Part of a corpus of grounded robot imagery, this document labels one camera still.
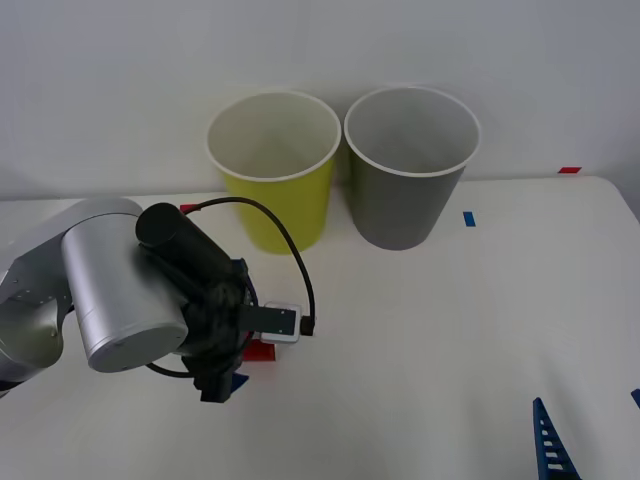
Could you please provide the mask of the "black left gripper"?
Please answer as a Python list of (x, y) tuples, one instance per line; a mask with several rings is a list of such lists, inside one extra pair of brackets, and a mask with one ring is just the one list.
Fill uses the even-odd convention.
[(182, 313), (189, 328), (181, 346), (181, 360), (194, 377), (200, 401), (225, 403), (249, 376), (237, 373), (251, 334), (240, 329), (242, 306), (258, 306), (259, 300), (244, 259), (232, 261), (232, 277), (210, 285)]

